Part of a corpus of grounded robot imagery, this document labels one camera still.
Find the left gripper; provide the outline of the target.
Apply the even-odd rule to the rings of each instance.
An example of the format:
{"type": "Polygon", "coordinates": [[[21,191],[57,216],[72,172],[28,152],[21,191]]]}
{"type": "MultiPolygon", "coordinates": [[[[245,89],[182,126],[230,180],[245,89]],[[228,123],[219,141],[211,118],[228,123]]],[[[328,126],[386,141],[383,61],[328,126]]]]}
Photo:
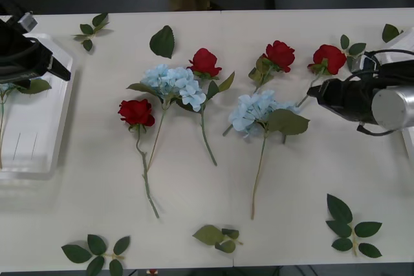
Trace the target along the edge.
{"type": "Polygon", "coordinates": [[[1,40],[1,84],[29,80],[46,71],[63,81],[71,79],[71,72],[39,40],[29,40],[22,45],[1,40]]]}

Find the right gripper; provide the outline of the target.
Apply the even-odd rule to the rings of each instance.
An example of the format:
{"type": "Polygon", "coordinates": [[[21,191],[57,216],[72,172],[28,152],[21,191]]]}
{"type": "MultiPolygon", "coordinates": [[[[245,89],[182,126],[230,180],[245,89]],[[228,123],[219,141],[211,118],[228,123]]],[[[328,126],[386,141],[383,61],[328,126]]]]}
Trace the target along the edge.
{"type": "Polygon", "coordinates": [[[316,98],[319,105],[345,120],[377,124],[371,108],[375,92],[372,85],[362,80],[331,79],[311,86],[307,96],[316,98]]]}

